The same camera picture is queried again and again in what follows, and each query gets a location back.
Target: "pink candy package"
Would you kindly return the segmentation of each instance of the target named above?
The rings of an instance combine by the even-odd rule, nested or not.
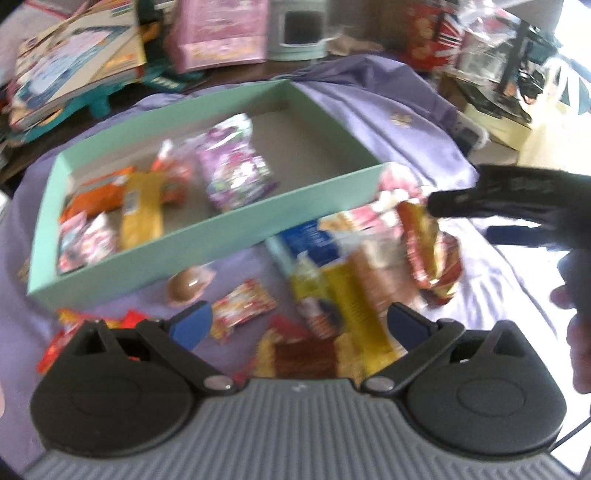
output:
[[[241,113],[202,135],[196,148],[207,195],[223,212],[255,202],[277,186],[251,137],[252,121]]]
[[[109,226],[107,215],[86,223],[84,212],[61,224],[60,256],[57,268],[68,273],[85,265],[95,264],[116,251],[115,232]]]
[[[168,55],[179,73],[267,55],[268,0],[178,0]]]

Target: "chocolate egg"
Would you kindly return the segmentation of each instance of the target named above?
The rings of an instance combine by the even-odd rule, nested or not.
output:
[[[212,275],[205,267],[186,268],[168,281],[168,299],[177,304],[192,303],[201,296],[211,280]]]

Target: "mint green container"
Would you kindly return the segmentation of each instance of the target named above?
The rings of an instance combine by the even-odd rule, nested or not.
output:
[[[59,217],[80,183],[127,165],[148,170],[165,138],[181,140],[236,113],[280,182],[268,198],[215,212],[195,185],[183,209],[165,207],[165,235],[78,271],[58,275]],[[28,294],[51,310],[85,308],[251,247],[287,228],[371,200],[379,161],[291,82],[257,83],[187,99],[104,130],[56,158],[37,219]],[[119,228],[119,213],[110,214]]]

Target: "human hand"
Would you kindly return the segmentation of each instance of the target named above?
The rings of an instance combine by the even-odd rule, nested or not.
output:
[[[576,308],[566,341],[570,345],[573,385],[577,392],[591,393],[591,252],[573,251],[558,264],[566,284],[550,294],[560,308]]]

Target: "barcode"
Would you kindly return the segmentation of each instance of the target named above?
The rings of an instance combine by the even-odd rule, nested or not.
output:
[[[139,208],[139,190],[131,190],[125,193],[123,199],[123,215],[131,215]]]

